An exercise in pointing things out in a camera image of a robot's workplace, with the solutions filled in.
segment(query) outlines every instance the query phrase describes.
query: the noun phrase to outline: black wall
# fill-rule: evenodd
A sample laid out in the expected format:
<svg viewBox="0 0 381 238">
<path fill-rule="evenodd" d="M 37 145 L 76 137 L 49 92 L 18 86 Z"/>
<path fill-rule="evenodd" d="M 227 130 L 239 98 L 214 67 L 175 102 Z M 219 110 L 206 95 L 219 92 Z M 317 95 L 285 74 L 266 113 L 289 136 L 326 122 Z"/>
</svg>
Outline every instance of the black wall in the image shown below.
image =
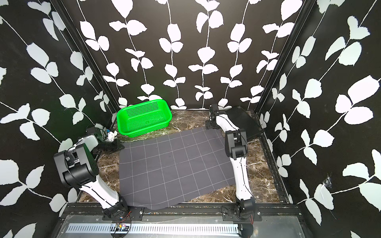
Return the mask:
<svg viewBox="0 0 381 238">
<path fill-rule="evenodd" d="M 314 237 L 379 237 L 381 5 L 335 1 L 325 11 L 329 1 L 317 2 L 260 110 L 261 123 L 289 199 L 301 205 Z M 311 36 L 315 43 L 305 45 Z M 282 102 L 273 99 L 280 87 Z"/>
<path fill-rule="evenodd" d="M 72 51 L 79 50 L 55 14 L 48 2 L 0 1 L 0 237 L 49 235 L 66 203 L 77 197 L 75 189 L 61 184 L 53 155 L 93 123 L 110 126 L 115 112 L 110 103 L 106 112 L 101 108 L 106 98 L 94 100 L 102 89 L 90 78 L 86 62 L 76 64 L 83 71 L 71 63 Z M 51 77 L 44 73 L 45 53 Z M 83 85 L 77 85 L 85 72 L 91 81 L 82 76 Z M 73 108 L 61 104 L 63 92 L 64 98 L 74 99 Z M 70 107 L 69 101 L 62 103 Z"/>
</svg>

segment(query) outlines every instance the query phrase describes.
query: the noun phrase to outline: white leaf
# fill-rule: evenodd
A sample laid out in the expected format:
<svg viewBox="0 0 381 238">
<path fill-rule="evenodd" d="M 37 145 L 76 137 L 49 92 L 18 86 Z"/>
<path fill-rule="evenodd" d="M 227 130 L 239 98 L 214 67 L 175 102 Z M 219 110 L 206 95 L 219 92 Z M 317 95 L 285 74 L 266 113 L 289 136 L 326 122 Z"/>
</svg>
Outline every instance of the white leaf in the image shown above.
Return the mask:
<svg viewBox="0 0 381 238">
<path fill-rule="evenodd" d="M 75 101 L 72 95 L 65 94 L 59 98 L 61 105 L 66 108 L 75 108 Z"/>
<path fill-rule="evenodd" d="M 375 183 L 365 183 L 359 184 L 360 193 L 364 198 L 373 206 L 375 206 L 378 211 L 381 211 L 381 184 Z"/>
<path fill-rule="evenodd" d="M 355 65 L 361 55 L 361 45 L 359 42 L 354 42 L 345 48 L 340 56 L 339 63 L 342 65 Z"/>
<path fill-rule="evenodd" d="M 245 33 L 245 25 L 236 23 L 232 32 L 230 33 L 230 39 L 236 42 L 240 42 L 244 33 Z"/>
<path fill-rule="evenodd" d="M 302 135 L 300 137 L 302 137 L 304 144 L 306 146 L 309 146 L 311 139 L 310 139 L 309 134 L 308 134 L 306 129 L 303 130 Z"/>
<path fill-rule="evenodd" d="M 129 84 L 129 83 L 130 83 L 129 81 L 124 80 L 124 79 L 122 79 L 122 78 L 118 78 L 118 79 L 117 79 L 117 85 L 118 85 L 119 87 L 123 87 L 124 85 L 127 85 L 127 84 Z"/>
<path fill-rule="evenodd" d="M 0 120 L 0 123 L 5 124 L 5 123 L 15 121 L 15 120 L 26 119 L 29 115 L 29 112 L 30 112 L 30 106 L 29 106 L 29 103 L 27 103 L 27 104 L 19 107 L 17 112 L 10 113 L 10 114 L 6 115 L 5 117 L 3 117 Z"/>
<path fill-rule="evenodd" d="M 48 72 L 48 74 L 50 74 L 51 76 L 53 77 L 57 77 L 58 76 L 58 68 L 57 68 L 57 64 L 55 62 L 50 62 L 47 66 L 46 66 L 46 71 Z"/>
<path fill-rule="evenodd" d="M 250 100 L 250 102 L 251 102 L 251 103 L 257 103 L 257 102 L 259 102 L 260 98 L 261 98 L 260 96 L 253 97 L 253 98 Z"/>
<path fill-rule="evenodd" d="M 116 63 L 110 63 L 106 65 L 106 69 L 114 77 L 119 73 L 119 67 L 116 65 Z"/>
<path fill-rule="evenodd" d="M 44 23 L 46 30 L 53 37 L 53 39 L 58 40 L 56 32 L 54 31 L 54 22 L 47 18 L 42 19 L 42 22 Z"/>
<path fill-rule="evenodd" d="M 242 85 L 242 82 L 241 81 L 239 81 L 239 80 L 233 80 L 233 81 L 231 81 L 231 83 L 229 84 L 229 87 L 230 88 L 235 88 L 235 87 L 237 87 L 237 86 L 241 86 Z"/>
<path fill-rule="evenodd" d="M 314 202 L 312 199 L 308 199 L 306 201 L 306 207 L 308 211 L 313 215 L 315 218 L 316 222 L 321 225 L 322 224 L 322 214 L 320 212 L 320 209 L 316 202 Z"/>
<path fill-rule="evenodd" d="M 311 53 L 312 49 L 314 48 L 316 38 L 313 36 L 308 37 L 306 42 L 304 43 L 303 50 L 301 55 L 303 56 L 309 56 Z"/>
<path fill-rule="evenodd" d="M 288 172 L 284 167 L 278 168 L 278 171 L 279 171 L 280 176 L 285 177 L 285 178 L 288 177 Z"/>
<path fill-rule="evenodd" d="M 309 107 L 309 104 L 308 102 L 300 102 L 296 109 L 298 110 L 298 112 L 300 114 L 302 114 L 303 116 L 309 118 L 310 117 L 310 114 L 311 114 L 311 110 L 310 110 L 310 107 Z"/>
<path fill-rule="evenodd" d="M 235 65 L 230 68 L 230 77 L 233 79 L 235 76 L 242 72 L 242 64 Z"/>
<path fill-rule="evenodd" d="M 132 10 L 132 0 L 111 0 L 111 2 L 123 18 L 126 18 Z"/>
<path fill-rule="evenodd" d="M 208 16 L 205 13 L 199 13 L 196 19 L 196 27 L 199 33 L 201 33 L 202 26 L 208 20 Z"/>
<path fill-rule="evenodd" d="M 381 178 L 381 154 L 377 150 L 372 150 L 373 161 L 375 162 L 375 176 Z"/>
<path fill-rule="evenodd" d="M 104 106 L 104 101 L 100 101 L 99 106 L 101 107 L 102 111 L 106 112 L 106 107 Z"/>
<path fill-rule="evenodd" d="M 209 18 L 210 28 L 218 28 L 224 24 L 224 18 L 222 17 L 221 12 L 213 11 Z"/>
<path fill-rule="evenodd" d="M 277 59 L 271 60 L 271 62 L 267 65 L 266 70 L 273 70 L 275 68 L 275 65 L 277 65 L 277 62 Z"/>
<path fill-rule="evenodd" d="M 128 52 L 128 53 L 134 55 L 136 58 L 140 58 L 140 57 L 144 56 L 144 54 L 145 54 L 145 52 L 144 52 L 144 51 L 141 51 L 141 50 L 134 51 L 134 50 L 132 50 L 132 49 L 128 49 L 128 48 L 126 48 L 126 49 L 124 49 L 124 50 L 125 50 L 126 52 Z"/>
<path fill-rule="evenodd" d="M 20 126 L 20 131 L 24 134 L 25 137 L 28 139 L 38 141 L 40 138 L 36 134 L 36 131 L 34 130 L 33 122 L 25 122 L 21 124 Z"/>
<path fill-rule="evenodd" d="M 34 59 L 37 63 L 39 63 L 43 67 L 46 66 L 46 64 L 49 61 L 49 57 L 43 49 L 41 49 L 35 43 L 32 43 L 26 47 L 26 50 L 29 56 L 32 57 L 32 59 Z"/>
<path fill-rule="evenodd" d="M 349 111 L 351 107 L 352 107 L 352 103 L 349 100 L 349 98 L 345 95 L 339 94 L 339 96 L 336 99 L 335 110 L 338 113 L 345 113 Z"/>
<path fill-rule="evenodd" d="M 269 119 L 270 119 L 270 113 L 269 112 L 266 112 L 265 114 L 264 114 L 264 121 L 265 122 L 269 122 Z"/>
<path fill-rule="evenodd" d="M 16 235 L 14 235 L 14 238 L 32 238 L 35 232 L 35 229 L 36 229 L 36 223 L 26 225 L 23 228 L 21 228 L 21 230 L 19 230 L 19 232 Z"/>
<path fill-rule="evenodd" d="M 143 31 L 146 31 L 147 28 L 137 20 L 129 20 L 127 22 L 127 30 L 130 35 L 139 35 Z"/>
<path fill-rule="evenodd" d="M 11 206 L 16 204 L 17 200 L 21 196 L 21 194 L 27 189 L 27 186 L 21 185 L 15 187 L 10 191 L 1 201 L 0 205 L 2 206 Z"/>
<path fill-rule="evenodd" d="M 99 50 L 99 44 L 95 40 L 87 39 L 86 44 L 90 46 L 93 50 L 98 51 Z"/>
<path fill-rule="evenodd" d="M 61 17 L 58 15 L 58 13 L 55 12 L 55 11 L 52 11 L 52 12 L 51 12 L 51 16 L 53 17 L 53 21 L 54 21 L 54 24 L 56 25 L 56 27 L 57 27 L 59 30 L 65 30 L 66 26 L 65 26 L 65 24 L 63 23 Z"/>
<path fill-rule="evenodd" d="M 304 56 L 299 56 L 297 62 L 296 62 L 296 68 L 300 68 L 302 67 L 303 65 L 306 64 L 306 58 L 304 58 Z"/>
<path fill-rule="evenodd" d="M 86 102 L 85 100 L 83 99 L 83 97 L 81 98 L 81 100 L 79 101 L 78 103 L 78 109 L 80 112 L 82 112 L 83 108 L 86 106 Z"/>
<path fill-rule="evenodd" d="M 83 86 L 83 84 L 84 84 L 84 82 L 85 82 L 85 78 L 86 78 L 86 76 L 83 74 L 83 75 L 80 75 L 79 77 L 78 77 L 78 79 L 77 79 L 77 82 L 76 82 L 76 84 L 78 85 L 78 86 Z"/>
<path fill-rule="evenodd" d="M 289 18 L 292 14 L 297 12 L 302 6 L 302 0 L 284 0 L 280 6 L 280 14 L 282 21 Z"/>
<path fill-rule="evenodd" d="M 19 166 L 13 160 L 0 160 L 0 185 L 19 181 Z"/>
<path fill-rule="evenodd" d="M 177 75 L 177 68 L 175 66 L 173 66 L 171 64 L 165 64 L 164 69 L 165 69 L 167 74 L 172 76 L 172 78 L 176 77 L 176 75 Z"/>
<path fill-rule="evenodd" d="M 44 126 L 49 121 L 50 112 L 45 109 L 37 108 L 32 111 L 32 118 L 34 122 L 39 126 Z"/>
<path fill-rule="evenodd" d="M 176 83 L 175 83 L 175 81 L 173 81 L 172 79 L 167 79 L 167 80 L 165 80 L 163 84 L 164 84 L 164 85 L 167 85 L 167 86 L 169 86 L 169 87 L 171 87 L 171 88 L 176 87 Z"/>
<path fill-rule="evenodd" d="M 276 88 L 272 88 L 271 92 L 272 92 L 272 98 L 275 100 L 277 98 L 278 91 Z"/>
<path fill-rule="evenodd" d="M 203 47 L 197 51 L 201 62 L 204 64 L 208 62 L 211 58 L 213 58 L 216 52 L 210 47 Z"/>
<path fill-rule="evenodd" d="M 231 53 L 234 53 L 238 50 L 239 44 L 238 42 L 232 41 L 227 44 L 227 47 Z"/>
<path fill-rule="evenodd" d="M 370 35 L 368 28 L 359 27 L 359 22 L 354 16 L 348 17 L 347 23 L 349 26 L 349 39 L 361 40 Z"/>
<path fill-rule="evenodd" d="M 110 48 L 109 39 L 105 37 L 104 35 L 101 35 L 98 38 L 98 44 L 102 48 L 102 50 L 107 51 Z"/>
<path fill-rule="evenodd" d="M 73 51 L 70 56 L 70 62 L 80 70 L 83 70 L 83 57 L 80 52 Z"/>
<path fill-rule="evenodd" d="M 279 30 L 279 26 L 275 23 L 272 23 L 272 24 L 267 24 L 267 25 L 264 25 L 262 27 L 262 29 L 264 30 L 264 32 L 267 34 L 267 33 L 270 33 L 272 32 L 273 30 Z"/>
<path fill-rule="evenodd" d="M 289 166 L 291 164 L 290 155 L 288 155 L 288 154 L 282 155 L 282 164 L 283 164 L 283 166 Z"/>
<path fill-rule="evenodd" d="M 322 83 L 312 78 L 308 80 L 304 98 L 317 98 L 322 94 Z"/>
<path fill-rule="evenodd" d="M 335 52 L 344 48 L 345 48 L 345 39 L 344 37 L 340 36 L 332 43 L 332 45 L 328 49 L 327 53 L 325 54 L 325 60 L 327 60 Z"/>
<path fill-rule="evenodd" d="M 73 146 L 73 141 L 70 138 L 67 138 L 66 140 L 62 141 L 59 145 L 58 152 L 68 150 Z"/>
<path fill-rule="evenodd" d="M 77 200 L 77 191 L 75 188 L 71 188 L 69 193 L 67 194 L 67 201 L 70 203 L 74 203 Z"/>
<path fill-rule="evenodd" d="M 127 99 L 125 99 L 124 97 L 120 97 L 118 99 L 118 102 L 119 102 L 120 105 L 123 105 L 123 106 L 127 107 Z"/>
<path fill-rule="evenodd" d="M 288 36 L 291 33 L 293 28 L 294 28 L 293 22 L 288 22 L 288 23 L 281 25 L 279 27 L 277 37 L 282 38 L 282 37 Z"/>
<path fill-rule="evenodd" d="M 300 93 L 296 91 L 295 89 L 292 90 L 292 98 L 297 100 L 298 102 L 301 102 L 302 99 L 300 98 Z"/>
<path fill-rule="evenodd" d="M 77 124 L 79 121 L 83 120 L 83 113 L 82 112 L 76 112 L 73 115 L 73 125 Z"/>
<path fill-rule="evenodd" d="M 30 71 L 30 74 L 41 83 L 46 83 L 46 84 L 51 83 L 51 77 L 49 76 L 49 73 L 45 69 L 32 68 L 32 70 Z"/>
<path fill-rule="evenodd" d="M 254 97 L 258 93 L 261 93 L 263 91 L 263 89 L 264 88 L 261 85 L 257 85 L 257 86 L 250 88 L 250 93 Z"/>
<path fill-rule="evenodd" d="M 194 64 L 194 65 L 190 65 L 190 66 L 188 66 L 188 68 L 189 68 L 190 70 L 192 70 L 192 72 L 195 72 L 195 71 L 197 71 L 197 70 L 202 69 L 202 66 L 201 66 L 201 65 L 198 65 L 198 64 Z"/>
<path fill-rule="evenodd" d="M 309 198 L 308 188 L 302 179 L 300 179 L 299 187 L 306 194 L 307 198 Z"/>
<path fill-rule="evenodd" d="M 277 56 L 279 55 L 278 53 L 275 53 L 275 52 L 270 53 L 270 52 L 268 52 L 267 50 L 262 50 L 261 53 L 262 53 L 264 56 L 266 56 L 267 59 L 273 59 L 273 58 L 275 58 L 275 57 L 277 57 Z"/>
<path fill-rule="evenodd" d="M 221 98 L 220 101 L 218 101 L 218 105 L 221 106 L 221 107 L 224 107 L 226 106 L 228 100 L 226 98 Z"/>
<path fill-rule="evenodd" d="M 185 102 L 182 98 L 176 98 L 174 101 L 176 102 L 177 106 L 179 106 L 179 107 L 185 105 Z"/>
<path fill-rule="evenodd" d="M 185 77 L 179 77 L 174 82 L 175 83 L 185 83 Z"/>
<path fill-rule="evenodd" d="M 358 234 L 351 231 L 351 238 L 361 238 Z"/>
<path fill-rule="evenodd" d="M 327 131 L 318 130 L 314 137 L 314 144 L 321 147 L 329 147 L 332 145 L 334 137 Z"/>
<path fill-rule="evenodd" d="M 181 32 L 177 24 L 169 24 L 167 27 L 167 32 L 171 42 L 175 42 L 181 39 Z"/>
<path fill-rule="evenodd" d="M 44 165 L 33 169 L 26 177 L 26 185 L 28 188 L 35 188 L 41 181 L 41 174 L 44 171 Z"/>
<path fill-rule="evenodd" d="M 210 99 L 212 97 L 213 97 L 213 94 L 211 92 L 207 91 L 207 92 L 204 93 L 204 98 L 205 99 Z"/>
<path fill-rule="evenodd" d="M 291 62 L 293 64 L 295 64 L 295 62 L 298 60 L 299 56 L 300 56 L 300 47 L 296 46 L 295 49 L 294 49 L 294 53 L 292 53 Z"/>
<path fill-rule="evenodd" d="M 279 91 L 282 90 L 287 84 L 286 74 L 283 73 L 279 80 Z"/>
<path fill-rule="evenodd" d="M 306 147 L 303 149 L 303 153 L 314 165 L 317 164 L 317 156 L 314 149 Z"/>
<path fill-rule="evenodd" d="M 96 40 L 93 26 L 88 21 L 80 21 L 82 34 L 89 39 Z"/>
<path fill-rule="evenodd" d="M 131 67 L 137 72 L 138 71 L 138 66 L 140 64 L 140 61 L 135 59 L 135 58 L 131 58 Z"/>
<path fill-rule="evenodd" d="M 367 107 L 353 107 L 345 115 L 344 121 L 350 125 L 357 125 L 373 118 L 373 112 Z"/>
<path fill-rule="evenodd" d="M 113 78 L 113 77 L 110 77 L 110 76 L 107 76 L 107 75 L 103 75 L 103 78 L 106 82 L 113 82 L 113 83 L 116 83 L 116 80 Z"/>
<path fill-rule="evenodd" d="M 179 53 L 183 45 L 181 42 L 173 42 L 171 45 L 173 52 Z"/>
<path fill-rule="evenodd" d="M 203 74 L 210 74 L 210 73 L 213 73 L 213 72 L 216 72 L 216 71 L 218 71 L 218 68 L 214 64 L 206 64 L 202 68 L 202 73 Z"/>
<path fill-rule="evenodd" d="M 148 95 L 151 94 L 153 90 L 155 90 L 155 87 L 148 83 L 143 84 L 142 86 L 140 86 L 140 88 L 143 90 L 143 92 L 145 92 Z"/>
<path fill-rule="evenodd" d="M 150 69 L 152 68 L 154 65 L 152 64 L 152 61 L 146 57 L 143 57 L 142 60 L 141 60 L 141 65 L 144 69 Z"/>
<path fill-rule="evenodd" d="M 110 22 L 109 26 L 111 26 L 115 31 L 120 31 L 122 28 L 127 28 L 127 25 L 120 21 Z"/>
<path fill-rule="evenodd" d="M 241 100 L 241 102 L 246 102 L 246 101 L 250 101 L 251 98 L 249 98 L 249 97 L 242 97 L 242 98 L 240 98 L 240 100 Z"/>
<path fill-rule="evenodd" d="M 42 11 L 46 15 L 49 15 L 51 11 L 51 6 L 49 2 L 42 2 L 41 4 L 38 4 L 37 2 L 28 2 L 28 6 L 32 9 Z"/>
<path fill-rule="evenodd" d="M 286 131 L 286 130 L 282 130 L 282 131 L 279 133 L 279 138 L 280 138 L 283 142 L 286 142 L 286 140 L 287 140 L 287 131 Z"/>
<path fill-rule="evenodd" d="M 65 205 L 65 203 L 66 203 L 66 200 L 64 199 L 64 196 L 58 193 L 53 197 L 49 205 L 53 212 L 58 212 L 61 209 L 61 207 Z"/>
<path fill-rule="evenodd" d="M 348 95 L 351 98 L 352 103 L 356 104 L 375 94 L 379 87 L 380 85 L 378 81 L 373 79 L 372 76 L 369 75 L 355 82 L 348 89 Z"/>
<path fill-rule="evenodd" d="M 200 100 L 200 97 L 204 95 L 202 92 L 197 92 L 196 93 L 196 100 L 199 101 Z"/>
</svg>

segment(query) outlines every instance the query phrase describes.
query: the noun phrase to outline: gray grid mat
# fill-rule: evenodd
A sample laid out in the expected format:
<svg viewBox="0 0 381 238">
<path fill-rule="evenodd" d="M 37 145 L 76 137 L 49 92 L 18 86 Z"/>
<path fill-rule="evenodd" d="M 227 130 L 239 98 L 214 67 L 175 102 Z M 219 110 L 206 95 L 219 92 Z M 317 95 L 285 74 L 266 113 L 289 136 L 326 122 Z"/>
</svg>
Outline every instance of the gray grid mat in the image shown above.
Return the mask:
<svg viewBox="0 0 381 238">
<path fill-rule="evenodd" d="M 124 146 L 120 194 L 130 206 L 161 209 L 235 184 L 219 130 L 200 127 Z"/>
</svg>

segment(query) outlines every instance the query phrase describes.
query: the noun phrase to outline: marble table surface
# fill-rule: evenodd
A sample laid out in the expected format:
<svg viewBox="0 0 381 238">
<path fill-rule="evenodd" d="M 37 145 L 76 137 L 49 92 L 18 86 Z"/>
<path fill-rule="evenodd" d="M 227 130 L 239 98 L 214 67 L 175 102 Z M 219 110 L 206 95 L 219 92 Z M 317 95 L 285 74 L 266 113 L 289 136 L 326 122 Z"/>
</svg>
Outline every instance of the marble table surface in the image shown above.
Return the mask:
<svg viewBox="0 0 381 238">
<path fill-rule="evenodd" d="M 118 138 L 122 142 L 131 142 L 205 126 L 205 120 L 209 117 L 209 111 L 174 110 L 172 111 L 172 115 L 172 120 L 166 128 L 134 138 L 118 134 Z M 101 155 L 98 160 L 98 167 L 101 178 L 112 189 L 119 192 L 119 152 Z M 278 203 L 279 197 L 275 190 L 274 180 L 267 165 L 259 139 L 254 139 L 248 143 L 247 171 L 250 189 L 256 202 Z M 83 192 L 79 202 L 96 202 L 96 200 L 86 192 Z M 235 202 L 235 185 L 199 196 L 189 202 Z"/>
</svg>

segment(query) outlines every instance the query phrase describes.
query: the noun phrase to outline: green plastic basket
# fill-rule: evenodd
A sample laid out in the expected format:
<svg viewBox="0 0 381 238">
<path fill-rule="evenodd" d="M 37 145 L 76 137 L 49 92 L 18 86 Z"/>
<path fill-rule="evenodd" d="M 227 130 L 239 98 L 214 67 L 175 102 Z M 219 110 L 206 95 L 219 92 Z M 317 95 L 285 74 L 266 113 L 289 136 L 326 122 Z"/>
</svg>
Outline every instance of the green plastic basket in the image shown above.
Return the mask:
<svg viewBox="0 0 381 238">
<path fill-rule="evenodd" d="M 167 127 L 172 113 L 166 101 L 156 99 L 125 107 L 117 113 L 119 133 L 136 137 Z"/>
</svg>

